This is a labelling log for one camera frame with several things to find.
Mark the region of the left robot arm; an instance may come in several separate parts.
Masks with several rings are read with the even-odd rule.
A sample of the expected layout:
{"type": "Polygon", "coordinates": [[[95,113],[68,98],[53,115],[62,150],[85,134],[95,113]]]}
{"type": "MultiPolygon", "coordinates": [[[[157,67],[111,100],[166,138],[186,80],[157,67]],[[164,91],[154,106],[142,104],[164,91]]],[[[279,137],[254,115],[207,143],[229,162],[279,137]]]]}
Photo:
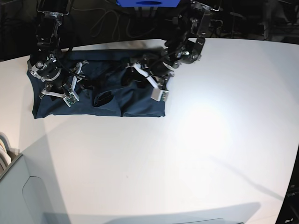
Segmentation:
{"type": "Polygon", "coordinates": [[[183,63],[192,64],[201,58],[213,13],[219,11],[220,6],[219,0],[186,2],[171,20],[174,29],[165,38],[165,48],[131,61],[129,66],[152,85],[153,100],[159,102],[167,99],[167,84],[175,69],[183,63]]]}

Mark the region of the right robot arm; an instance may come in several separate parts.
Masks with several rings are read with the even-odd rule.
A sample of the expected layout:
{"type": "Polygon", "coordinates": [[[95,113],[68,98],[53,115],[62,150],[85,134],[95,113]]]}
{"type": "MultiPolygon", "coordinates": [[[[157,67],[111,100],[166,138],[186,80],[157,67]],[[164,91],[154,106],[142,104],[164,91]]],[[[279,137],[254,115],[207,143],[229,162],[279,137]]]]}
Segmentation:
{"type": "Polygon", "coordinates": [[[58,30],[72,6],[72,0],[42,0],[38,3],[37,50],[28,60],[30,75],[44,83],[39,97],[61,98],[68,107],[79,101],[75,88],[78,82],[87,80],[82,68],[88,64],[87,60],[77,62],[73,68],[63,64],[72,47],[66,52],[59,48],[58,30]]]}

